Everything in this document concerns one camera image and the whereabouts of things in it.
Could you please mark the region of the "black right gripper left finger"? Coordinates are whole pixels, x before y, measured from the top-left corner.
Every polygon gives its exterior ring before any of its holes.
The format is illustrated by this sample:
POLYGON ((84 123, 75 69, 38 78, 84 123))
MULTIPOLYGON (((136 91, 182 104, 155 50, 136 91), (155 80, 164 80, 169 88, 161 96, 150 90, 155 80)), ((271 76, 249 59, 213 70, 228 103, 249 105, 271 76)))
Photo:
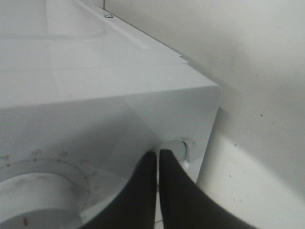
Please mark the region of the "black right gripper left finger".
POLYGON ((145 153, 117 197, 83 229, 153 229, 157 191, 157 155, 145 153))

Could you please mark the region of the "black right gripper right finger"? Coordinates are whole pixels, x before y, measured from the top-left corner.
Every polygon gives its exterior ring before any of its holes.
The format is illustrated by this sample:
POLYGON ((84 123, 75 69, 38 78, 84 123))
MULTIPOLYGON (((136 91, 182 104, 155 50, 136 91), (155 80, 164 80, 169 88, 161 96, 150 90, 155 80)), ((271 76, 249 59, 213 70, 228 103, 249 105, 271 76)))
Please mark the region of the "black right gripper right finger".
POLYGON ((203 193, 169 149, 160 150, 159 194, 165 229, 254 228, 203 193))

